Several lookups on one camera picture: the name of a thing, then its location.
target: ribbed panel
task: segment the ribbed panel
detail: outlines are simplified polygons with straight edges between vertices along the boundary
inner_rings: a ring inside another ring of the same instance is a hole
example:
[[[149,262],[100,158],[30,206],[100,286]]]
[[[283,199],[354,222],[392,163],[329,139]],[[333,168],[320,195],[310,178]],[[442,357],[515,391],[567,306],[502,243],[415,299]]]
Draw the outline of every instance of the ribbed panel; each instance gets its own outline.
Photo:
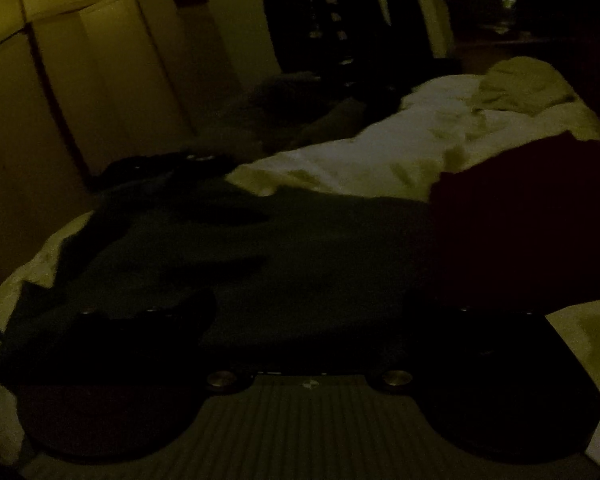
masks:
[[[361,376],[259,376],[243,393],[209,399],[185,433],[151,456],[80,466],[41,455],[22,474],[31,480],[587,480],[600,470],[583,456],[536,466],[474,457],[439,437],[409,397],[377,393]]]

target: round metal knob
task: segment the round metal knob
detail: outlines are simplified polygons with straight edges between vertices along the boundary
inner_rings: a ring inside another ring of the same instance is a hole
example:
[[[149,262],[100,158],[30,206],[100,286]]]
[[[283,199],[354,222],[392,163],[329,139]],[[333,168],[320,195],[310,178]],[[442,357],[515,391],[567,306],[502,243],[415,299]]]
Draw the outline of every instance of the round metal knob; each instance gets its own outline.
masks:
[[[382,380],[389,386],[404,386],[413,381],[413,376],[404,370],[389,370],[382,374]]]
[[[215,388],[226,388],[228,386],[232,386],[238,380],[238,376],[233,372],[229,372],[227,370],[221,370],[219,372],[214,372],[209,374],[206,378],[206,382]]]

